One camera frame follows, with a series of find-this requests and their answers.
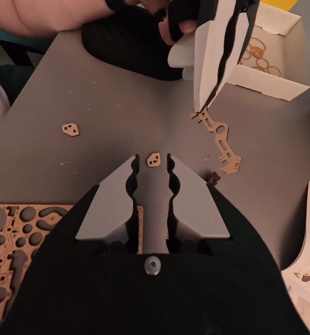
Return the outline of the white cardboard box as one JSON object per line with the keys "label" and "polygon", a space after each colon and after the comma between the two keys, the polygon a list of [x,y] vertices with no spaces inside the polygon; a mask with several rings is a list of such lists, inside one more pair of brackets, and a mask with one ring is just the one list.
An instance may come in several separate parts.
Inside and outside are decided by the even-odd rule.
{"label": "white cardboard box", "polygon": [[238,64],[227,83],[285,101],[309,89],[309,62],[300,16],[260,2],[251,37],[266,44],[266,59],[280,69],[281,77]]}

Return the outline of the yellow sheet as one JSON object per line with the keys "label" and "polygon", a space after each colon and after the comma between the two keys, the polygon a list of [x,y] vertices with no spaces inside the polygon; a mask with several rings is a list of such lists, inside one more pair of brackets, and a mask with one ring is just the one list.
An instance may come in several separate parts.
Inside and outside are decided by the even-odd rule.
{"label": "yellow sheet", "polygon": [[260,2],[289,12],[298,0],[261,0]]}

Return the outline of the pile of rubber bands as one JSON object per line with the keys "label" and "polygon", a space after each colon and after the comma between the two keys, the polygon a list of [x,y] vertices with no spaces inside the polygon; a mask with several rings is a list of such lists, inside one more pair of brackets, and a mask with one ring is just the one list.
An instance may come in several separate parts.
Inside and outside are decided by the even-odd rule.
{"label": "pile of rubber bands", "polygon": [[271,65],[266,59],[266,44],[256,37],[251,37],[243,53],[239,65],[258,70],[276,77],[281,77],[281,71],[275,65]]}

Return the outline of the person's left hand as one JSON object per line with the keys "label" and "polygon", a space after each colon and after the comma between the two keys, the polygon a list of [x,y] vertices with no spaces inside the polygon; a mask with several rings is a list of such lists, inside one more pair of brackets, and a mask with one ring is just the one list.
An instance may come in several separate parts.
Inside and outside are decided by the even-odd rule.
{"label": "person's left hand", "polygon": [[173,46],[197,28],[200,1],[142,0],[140,3],[152,15],[162,15],[158,28],[167,45]]}

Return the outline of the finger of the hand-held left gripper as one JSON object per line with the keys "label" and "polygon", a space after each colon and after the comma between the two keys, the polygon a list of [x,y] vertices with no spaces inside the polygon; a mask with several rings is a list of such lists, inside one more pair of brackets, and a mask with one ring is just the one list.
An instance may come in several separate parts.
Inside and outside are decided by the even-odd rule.
{"label": "finger of the hand-held left gripper", "polygon": [[234,14],[225,33],[224,53],[220,60],[218,82],[206,102],[206,107],[211,105],[243,56],[252,35],[259,3],[260,1],[236,1]]}
{"label": "finger of the hand-held left gripper", "polygon": [[235,10],[235,0],[202,0],[195,31],[194,106],[202,111],[218,82],[225,33]]}

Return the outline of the small dark wooden gear assembly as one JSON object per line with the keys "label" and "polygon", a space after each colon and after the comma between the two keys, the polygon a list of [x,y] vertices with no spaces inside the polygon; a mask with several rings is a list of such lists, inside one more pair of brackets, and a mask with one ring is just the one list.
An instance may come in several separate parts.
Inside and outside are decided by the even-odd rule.
{"label": "small dark wooden gear assembly", "polygon": [[216,186],[218,184],[218,182],[220,181],[221,177],[218,175],[218,173],[216,171],[211,172],[210,174],[207,175],[207,177],[205,178],[205,182],[208,185],[211,186]]}

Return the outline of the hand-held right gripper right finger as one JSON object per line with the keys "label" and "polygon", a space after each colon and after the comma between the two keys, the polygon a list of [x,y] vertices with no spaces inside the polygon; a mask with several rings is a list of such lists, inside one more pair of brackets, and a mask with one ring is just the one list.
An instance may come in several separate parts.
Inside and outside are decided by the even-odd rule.
{"label": "hand-held right gripper right finger", "polygon": [[173,193],[169,200],[168,237],[179,241],[229,238],[206,181],[172,154],[167,155],[167,172]]}

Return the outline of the person's left forearm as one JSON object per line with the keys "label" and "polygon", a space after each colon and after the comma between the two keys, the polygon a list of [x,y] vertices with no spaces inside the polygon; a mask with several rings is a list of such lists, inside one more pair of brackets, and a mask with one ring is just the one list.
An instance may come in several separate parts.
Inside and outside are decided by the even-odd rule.
{"label": "person's left forearm", "polygon": [[0,30],[26,37],[54,37],[113,13],[102,0],[0,0]]}

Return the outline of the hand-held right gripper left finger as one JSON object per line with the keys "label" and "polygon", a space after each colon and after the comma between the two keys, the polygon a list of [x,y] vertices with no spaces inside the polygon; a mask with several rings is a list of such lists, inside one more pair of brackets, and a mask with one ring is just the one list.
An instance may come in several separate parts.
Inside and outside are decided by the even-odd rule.
{"label": "hand-held right gripper left finger", "polygon": [[133,193],[137,188],[139,155],[133,155],[103,179],[76,234],[78,241],[128,241],[136,213]]}

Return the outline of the long slotted wooden model part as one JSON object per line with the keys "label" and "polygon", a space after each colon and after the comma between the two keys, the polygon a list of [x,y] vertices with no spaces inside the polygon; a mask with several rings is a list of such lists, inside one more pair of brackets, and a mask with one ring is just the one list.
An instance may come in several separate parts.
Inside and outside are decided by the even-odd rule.
{"label": "long slotted wooden model part", "polygon": [[242,158],[236,155],[228,144],[229,127],[226,123],[214,121],[208,113],[208,107],[197,113],[194,110],[190,111],[190,119],[195,119],[198,123],[203,123],[209,133],[214,134],[214,141],[219,149],[221,156],[219,161],[225,163],[220,168],[222,174],[234,174],[239,171],[238,166],[242,162]]}

